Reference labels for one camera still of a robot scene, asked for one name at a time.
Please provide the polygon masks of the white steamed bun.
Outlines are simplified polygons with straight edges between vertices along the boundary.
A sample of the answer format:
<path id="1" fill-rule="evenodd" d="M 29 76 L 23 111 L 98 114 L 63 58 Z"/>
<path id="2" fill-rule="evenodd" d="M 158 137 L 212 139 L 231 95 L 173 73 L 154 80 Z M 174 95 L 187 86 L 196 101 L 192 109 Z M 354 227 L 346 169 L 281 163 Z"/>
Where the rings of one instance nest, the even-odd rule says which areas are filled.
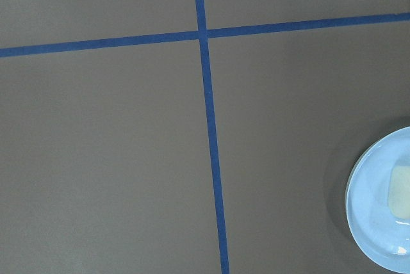
<path id="1" fill-rule="evenodd" d="M 392 170 L 388 207 L 397 218 L 409 219 L 409 166 L 396 166 Z"/>

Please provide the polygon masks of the light blue plate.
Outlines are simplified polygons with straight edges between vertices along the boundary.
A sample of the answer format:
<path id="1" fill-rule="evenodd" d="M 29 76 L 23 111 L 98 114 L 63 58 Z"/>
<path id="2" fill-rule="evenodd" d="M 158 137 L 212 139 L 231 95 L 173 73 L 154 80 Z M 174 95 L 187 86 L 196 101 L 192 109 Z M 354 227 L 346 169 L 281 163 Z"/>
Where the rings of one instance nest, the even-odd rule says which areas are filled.
<path id="1" fill-rule="evenodd" d="M 354 241 L 371 261 L 409 273 L 409 219 L 397 218 L 388 207 L 396 166 L 409 166 L 408 127 L 377 140 L 356 161 L 345 190 L 345 214 Z"/>

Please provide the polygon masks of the brown paper table cover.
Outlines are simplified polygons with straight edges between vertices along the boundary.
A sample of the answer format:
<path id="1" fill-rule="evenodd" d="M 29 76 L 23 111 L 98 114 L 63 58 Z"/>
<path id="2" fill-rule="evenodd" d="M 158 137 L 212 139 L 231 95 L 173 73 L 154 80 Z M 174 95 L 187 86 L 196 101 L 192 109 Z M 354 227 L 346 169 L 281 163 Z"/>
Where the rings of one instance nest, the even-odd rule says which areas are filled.
<path id="1" fill-rule="evenodd" d="M 2 273 L 383 273 L 361 153 L 409 0 L 1 0 Z"/>

